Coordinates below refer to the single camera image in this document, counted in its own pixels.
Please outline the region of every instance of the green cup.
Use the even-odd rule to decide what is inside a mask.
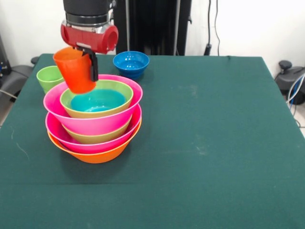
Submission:
[[[57,66],[42,68],[39,72],[37,72],[36,77],[45,93],[61,82],[64,82],[61,72]]]

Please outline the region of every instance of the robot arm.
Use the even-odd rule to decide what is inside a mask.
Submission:
[[[116,1],[63,0],[66,20],[61,25],[61,36],[70,46],[88,53],[91,59],[91,79],[98,80],[95,53],[106,54],[115,49],[118,29],[110,25],[109,10]]]

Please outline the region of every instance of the bowl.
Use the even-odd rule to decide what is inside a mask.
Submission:
[[[99,80],[91,92],[74,94],[65,90],[61,105],[73,118],[97,118],[126,110],[133,97],[132,88],[120,81]]]
[[[71,118],[60,103],[61,94],[68,88],[65,82],[53,87],[43,99],[44,107],[69,130],[81,135],[103,135],[122,127],[133,114],[142,98],[142,88],[133,80],[117,75],[99,75],[101,80],[117,80],[129,85],[133,98],[128,109],[99,118]]]
[[[87,162],[87,163],[91,163],[91,164],[97,164],[97,163],[104,163],[110,160],[115,159],[118,155],[120,155],[123,150],[126,148],[126,146],[130,143],[130,141],[136,136],[136,134],[138,133],[140,127],[141,127],[141,121],[139,122],[139,124],[137,125],[137,127],[135,128],[132,136],[126,141],[124,142],[122,145],[105,151],[105,152],[100,152],[100,153],[96,153],[96,154],[80,154],[80,153],[76,153],[73,151],[68,150],[67,148],[65,148],[60,142],[59,140],[57,140],[54,136],[52,136],[52,134],[50,132],[48,132],[48,136],[50,138],[50,140],[54,143],[54,145],[56,145],[59,149],[71,154],[72,156],[76,157],[77,159],[83,161],[83,162]]]
[[[135,128],[137,127],[137,125],[139,124],[141,116],[142,111],[140,105],[137,105],[125,134],[114,140],[98,144],[79,143],[67,133],[67,131],[62,127],[61,123],[51,113],[48,113],[46,116],[46,127],[47,130],[69,150],[81,154],[95,154],[111,150],[127,141],[135,130]]]
[[[149,64],[149,57],[137,51],[126,51],[113,58],[114,66],[122,76],[130,79],[139,78]]]
[[[130,118],[122,127],[119,129],[112,131],[110,133],[104,134],[104,135],[79,135],[68,128],[66,128],[64,125],[62,127],[68,132],[68,134],[73,137],[76,141],[82,143],[82,144],[97,144],[97,143],[103,143],[108,142],[111,140],[114,140],[120,136],[122,136],[127,129],[129,122],[132,118]]]

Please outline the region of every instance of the pink bowl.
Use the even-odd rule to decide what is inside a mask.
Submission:
[[[140,123],[141,116],[141,107],[140,105],[136,105],[134,113],[132,114],[132,119],[127,127],[125,134],[109,142],[103,142],[99,144],[80,144],[67,133],[67,131],[62,127],[60,121],[58,121],[57,118],[51,113],[48,113],[46,116],[46,127],[52,136],[54,136],[57,140],[60,141],[60,143],[65,145],[73,152],[82,154],[95,154],[114,149],[126,142]]]
[[[53,87],[44,96],[44,107],[54,115],[69,130],[80,135],[103,135],[119,129],[133,114],[136,105],[142,99],[143,90],[140,85],[131,79],[117,75],[99,75],[99,79],[117,80],[129,85],[133,90],[133,98],[128,109],[99,118],[71,118],[60,102],[61,94],[68,88],[65,82]]]

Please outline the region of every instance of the orange cup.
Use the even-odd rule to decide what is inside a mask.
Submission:
[[[64,48],[54,54],[58,66],[69,89],[75,94],[87,93],[95,88],[91,80],[91,60],[89,55],[72,47]]]

